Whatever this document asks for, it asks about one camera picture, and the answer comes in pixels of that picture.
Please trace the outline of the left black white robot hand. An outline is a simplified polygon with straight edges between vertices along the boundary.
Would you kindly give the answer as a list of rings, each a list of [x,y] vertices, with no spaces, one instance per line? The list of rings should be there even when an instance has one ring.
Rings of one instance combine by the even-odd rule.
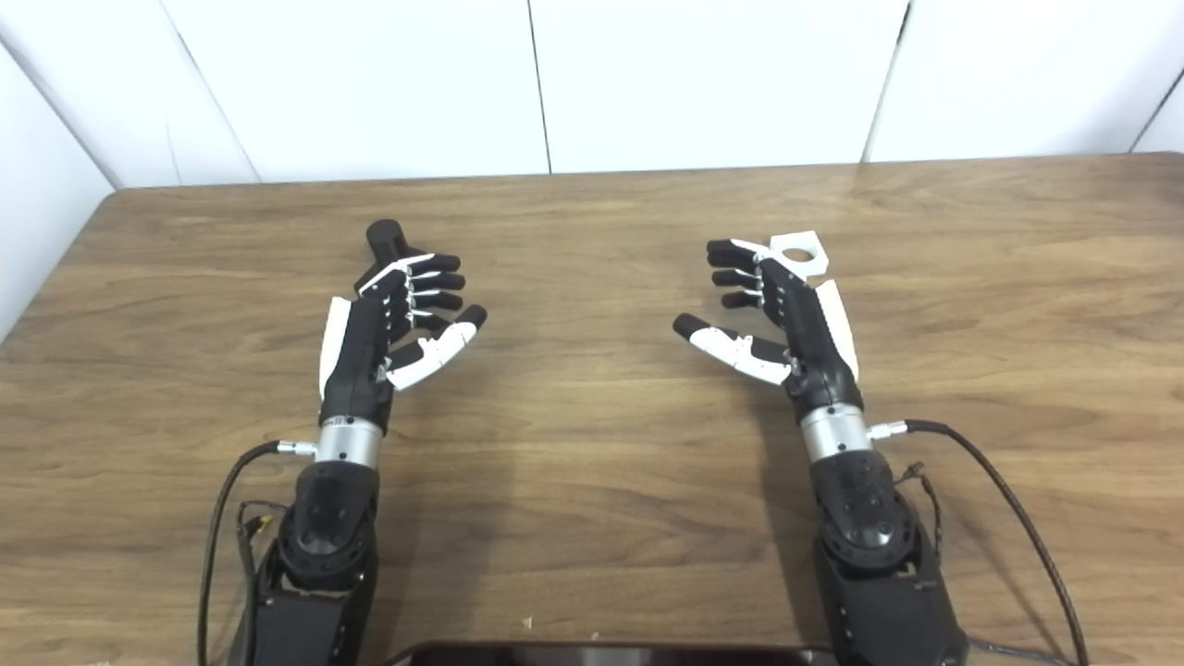
[[[350,299],[334,297],[320,366],[320,422],[342,418],[390,430],[398,392],[451,363],[485,324],[465,306],[461,257],[422,252],[379,261]]]

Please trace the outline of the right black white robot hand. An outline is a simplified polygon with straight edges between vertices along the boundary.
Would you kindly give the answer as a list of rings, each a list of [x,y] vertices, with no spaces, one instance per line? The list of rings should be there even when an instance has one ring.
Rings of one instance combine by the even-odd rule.
[[[713,283],[731,287],[721,296],[727,309],[757,308],[785,340],[744,337],[699,316],[681,314],[673,329],[707,356],[739,374],[779,385],[794,405],[796,420],[822,409],[864,406],[856,370],[841,353],[823,307],[823,287],[792,268],[783,252],[749,241],[708,241]]]

